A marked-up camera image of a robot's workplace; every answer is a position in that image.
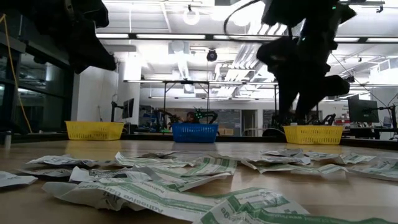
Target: security camera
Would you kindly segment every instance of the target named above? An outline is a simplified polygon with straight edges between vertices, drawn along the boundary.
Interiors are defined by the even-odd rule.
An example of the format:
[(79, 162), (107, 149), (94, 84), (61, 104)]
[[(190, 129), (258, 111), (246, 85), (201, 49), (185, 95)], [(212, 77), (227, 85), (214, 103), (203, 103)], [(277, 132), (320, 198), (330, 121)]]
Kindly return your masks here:
[(209, 52), (207, 53), (207, 61), (208, 62), (214, 62), (217, 60), (217, 53), (215, 49), (210, 49)]

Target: yellow cable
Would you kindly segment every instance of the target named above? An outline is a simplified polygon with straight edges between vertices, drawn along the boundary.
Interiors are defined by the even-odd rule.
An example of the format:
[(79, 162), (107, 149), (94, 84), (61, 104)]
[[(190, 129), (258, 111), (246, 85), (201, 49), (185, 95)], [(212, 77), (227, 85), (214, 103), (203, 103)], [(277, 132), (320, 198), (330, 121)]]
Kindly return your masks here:
[[(11, 47), (10, 47), (10, 40), (8, 38), (8, 28), (7, 28), (7, 19), (6, 19), (6, 15), (3, 14), (2, 17), (0, 18), (0, 23), (4, 20), (4, 26), (6, 28), (6, 40), (7, 40), (7, 45), (8, 45), (8, 56), (10, 58), (10, 65), (11, 65), (11, 70), (12, 70), (12, 76), (14, 76), (14, 82), (15, 82), (15, 88), (18, 91), (18, 82), (17, 82), (17, 77), (15, 75), (15, 70), (14, 70), (14, 63), (12, 62), (12, 55), (11, 55)], [(24, 105), (22, 104), (22, 100), (21, 100), (21, 96), (20, 94), (17, 92), (18, 95), (18, 100), (19, 100), (19, 104), (21, 104), (21, 109), (22, 109), (22, 114), (25, 117), (25, 121), (27, 124), (27, 127), (29, 128), (30, 133), (32, 132), (32, 128), (30, 127), (30, 123), (29, 120), (27, 119), (27, 116), (25, 114), (25, 109), (24, 109)]]
[(2, 22), (2, 20), (6, 17), (5, 14), (2, 15), (2, 17), (0, 18), (0, 23)]

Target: blue basket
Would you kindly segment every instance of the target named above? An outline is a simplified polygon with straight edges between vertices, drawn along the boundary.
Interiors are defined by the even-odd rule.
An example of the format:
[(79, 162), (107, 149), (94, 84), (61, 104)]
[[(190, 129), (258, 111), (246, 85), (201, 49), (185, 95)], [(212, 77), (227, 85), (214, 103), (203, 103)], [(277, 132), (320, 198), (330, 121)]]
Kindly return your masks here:
[(214, 143), (218, 124), (173, 124), (175, 142)]

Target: wooden table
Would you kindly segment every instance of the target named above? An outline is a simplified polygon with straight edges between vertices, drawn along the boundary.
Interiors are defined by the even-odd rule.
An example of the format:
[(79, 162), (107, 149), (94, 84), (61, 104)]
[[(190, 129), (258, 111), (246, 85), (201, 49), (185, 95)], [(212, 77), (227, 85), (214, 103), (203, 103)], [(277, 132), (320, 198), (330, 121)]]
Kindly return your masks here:
[[(260, 150), (297, 148), (281, 143), (228, 143), (177, 144), (165, 141), (58, 141), (13, 144), (10, 151), (0, 149), (0, 170), (14, 172), (20, 166), (46, 155), (71, 154), (79, 159), (112, 159), (121, 151), (137, 156), (156, 151), (183, 151), (198, 157), (206, 152), (218, 151), (231, 156), (260, 155)], [(305, 150), (327, 153), (349, 153), (398, 158), (398, 152), (341, 146), (301, 146)], [(97, 210), (52, 198), (41, 186), (44, 180), (27, 187), (0, 189), (1, 223), (188, 223), (155, 212), (144, 210), (119, 212)], [(203, 195), (225, 194), (248, 187), (264, 187), (281, 192), (295, 200), (313, 215), (349, 220), (379, 217), (398, 222), (398, 183), (366, 179), (344, 172), (321, 177), (319, 175), (268, 172), (260, 174), (248, 167), (238, 166), (233, 177), (216, 180), (189, 192)]]

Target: paper scrap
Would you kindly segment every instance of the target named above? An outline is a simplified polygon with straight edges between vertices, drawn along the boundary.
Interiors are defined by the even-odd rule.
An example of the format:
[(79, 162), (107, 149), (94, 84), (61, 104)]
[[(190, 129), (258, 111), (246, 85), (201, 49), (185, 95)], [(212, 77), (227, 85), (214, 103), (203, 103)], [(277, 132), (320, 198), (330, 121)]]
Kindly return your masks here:
[(296, 163), (300, 165), (308, 165), (311, 163), (311, 159), (305, 157), (302, 153), (295, 155), (294, 157), (280, 157), (280, 156), (250, 156), (250, 157), (231, 157), (224, 156), (218, 153), (211, 152), (208, 154), (214, 158), (231, 159), (239, 161), (240, 163), (253, 168), (253, 164), (288, 164)]
[(322, 152), (307, 152), (305, 154), (315, 161), (330, 162), (339, 165), (357, 164), (360, 162), (369, 162), (376, 156), (361, 156), (355, 153), (349, 155), (327, 154)]
[(230, 176), (229, 173), (222, 173), (216, 175), (201, 175), (182, 177), (181, 173), (174, 172), (173, 169), (156, 167), (132, 167), (123, 168), (119, 170), (86, 170), (79, 167), (73, 169), (70, 176), (70, 182), (142, 182), (154, 181), (168, 189), (178, 190), (183, 192), (185, 190), (198, 187), (200, 185), (209, 183), (213, 180), (225, 179)]
[(56, 198), (71, 203), (89, 205), (118, 211), (123, 207), (133, 210), (148, 208), (154, 212), (187, 221), (195, 221), (210, 211), (225, 197), (249, 197), (257, 189), (245, 189), (227, 195), (202, 197), (167, 189), (154, 182), (133, 182), (102, 184), (100, 182), (79, 185), (61, 182), (47, 182), (43, 190)]
[(160, 169), (156, 167), (153, 167), (152, 169), (159, 177), (161, 177), (160, 180), (155, 180), (156, 183), (180, 192), (201, 186), (213, 180), (225, 179), (228, 176), (231, 176), (228, 172), (215, 175), (182, 176), (181, 173), (174, 172), (172, 169)]
[(262, 222), (261, 218), (263, 216), (260, 216), (260, 214), (264, 213), (277, 213), (280, 216), (285, 214), (308, 214), (306, 209), (283, 195), (266, 189), (259, 189), (244, 195), (228, 197), (193, 223), (274, 223)]
[(120, 152), (116, 154), (115, 158), (122, 166), (182, 168), (196, 165), (195, 161), (180, 161), (178, 159), (128, 158), (122, 156)]
[(204, 216), (193, 222), (193, 224), (285, 224), (285, 223), (378, 223), (393, 224), (380, 218), (370, 218), (360, 222), (341, 220), (338, 218), (316, 217), (308, 215), (300, 205), (291, 202), (279, 195), (264, 197), (263, 202), (255, 200), (240, 201), (231, 196), (222, 203), (213, 207)]
[(379, 164), (368, 167), (351, 167), (349, 172), (363, 177), (398, 181), (398, 162), (381, 161)]
[(334, 164), (327, 164), (321, 167), (295, 166), (291, 164), (275, 164), (271, 166), (257, 165), (255, 169), (257, 169), (260, 172), (260, 174), (272, 171), (275, 172), (275, 171), (292, 171), (292, 170), (308, 172), (312, 174), (331, 174), (332, 172), (336, 172), (338, 170), (344, 170), (347, 172), (346, 168)]
[(10, 174), (5, 171), (0, 171), (0, 187), (19, 185), (19, 184), (33, 184), (37, 180), (34, 176), (18, 176)]
[(140, 182), (152, 180), (148, 174), (139, 172), (137, 168), (119, 170), (86, 170), (75, 167), (69, 178), (70, 182), (94, 182), (113, 178), (128, 178), (130, 181)]
[(237, 164), (237, 161), (232, 159), (204, 157), (202, 158), (199, 166), (190, 169), (188, 172), (182, 175), (214, 175), (225, 172), (233, 175), (235, 173)]
[(292, 157), (303, 153), (303, 149), (282, 149), (276, 151), (261, 151), (264, 155)]
[(48, 177), (69, 177), (72, 173), (70, 169), (64, 168), (49, 168), (49, 169), (18, 169), (19, 172), (32, 175), (44, 175)]
[(173, 158), (170, 158), (170, 155), (174, 154), (176, 152), (178, 152), (178, 151), (150, 152), (150, 153), (144, 154), (142, 156), (139, 156), (137, 158), (164, 159), (165, 157), (167, 157), (168, 159), (173, 159)]
[(26, 164), (49, 164), (53, 166), (112, 166), (115, 161), (94, 161), (91, 159), (74, 159), (70, 155), (63, 156), (43, 156), (38, 159), (31, 160)]

